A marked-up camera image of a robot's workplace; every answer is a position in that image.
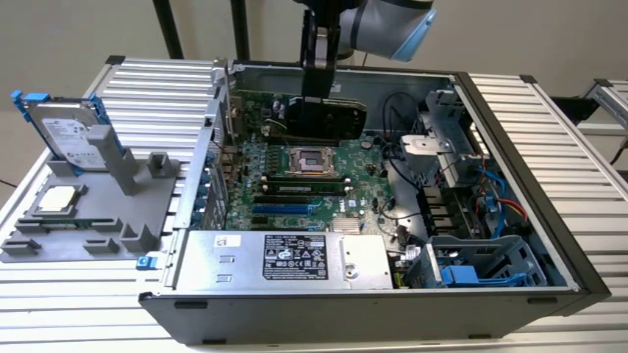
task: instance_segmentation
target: cpu socket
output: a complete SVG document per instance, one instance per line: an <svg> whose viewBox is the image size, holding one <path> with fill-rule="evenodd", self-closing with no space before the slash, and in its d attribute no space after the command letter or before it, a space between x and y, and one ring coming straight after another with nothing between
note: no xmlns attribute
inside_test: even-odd
<svg viewBox="0 0 628 353"><path fill-rule="evenodd" d="M307 177L337 177L333 167L335 152L325 147L294 147L289 149L289 174Z"/></svg>

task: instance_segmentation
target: warning sticker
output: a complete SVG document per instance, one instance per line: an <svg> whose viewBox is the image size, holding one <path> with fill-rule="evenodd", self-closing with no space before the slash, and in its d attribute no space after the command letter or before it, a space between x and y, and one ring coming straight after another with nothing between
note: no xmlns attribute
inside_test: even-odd
<svg viewBox="0 0 628 353"><path fill-rule="evenodd" d="M329 279L323 235L266 235L263 267L266 280Z"/></svg>
<svg viewBox="0 0 628 353"><path fill-rule="evenodd" d="M86 127L78 121L43 118L41 122L67 162L82 169L105 168L98 149L86 141Z"/></svg>

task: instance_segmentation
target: motherboard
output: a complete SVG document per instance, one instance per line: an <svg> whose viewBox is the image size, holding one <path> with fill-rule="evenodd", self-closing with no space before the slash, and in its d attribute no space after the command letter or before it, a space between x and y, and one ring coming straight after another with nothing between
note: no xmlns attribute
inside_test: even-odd
<svg viewBox="0 0 628 353"><path fill-rule="evenodd" d="M391 234L379 217L390 198L377 138L301 140L286 134L289 96L238 91L238 139L225 147L226 230L339 231Z"/></svg>

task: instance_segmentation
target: black pole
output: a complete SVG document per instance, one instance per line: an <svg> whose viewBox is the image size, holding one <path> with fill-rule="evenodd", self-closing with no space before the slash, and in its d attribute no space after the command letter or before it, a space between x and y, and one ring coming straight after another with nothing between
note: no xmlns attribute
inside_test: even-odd
<svg viewBox="0 0 628 353"><path fill-rule="evenodd" d="M249 60L246 4L243 0L231 1L233 37L235 37L237 60Z"/></svg>
<svg viewBox="0 0 628 353"><path fill-rule="evenodd" d="M158 26L163 35L165 48L170 59L182 59L183 50L179 47L178 33L175 32L175 23L173 9L169 7L169 0L153 0L154 12L157 13Z"/></svg>

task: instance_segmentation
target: power supply label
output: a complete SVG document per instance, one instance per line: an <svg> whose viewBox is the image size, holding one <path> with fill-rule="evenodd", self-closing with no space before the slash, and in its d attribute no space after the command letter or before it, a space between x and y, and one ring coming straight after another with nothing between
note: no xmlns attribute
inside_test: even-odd
<svg viewBox="0 0 628 353"><path fill-rule="evenodd" d="M266 280L329 279L323 235L266 235L263 267Z"/></svg>

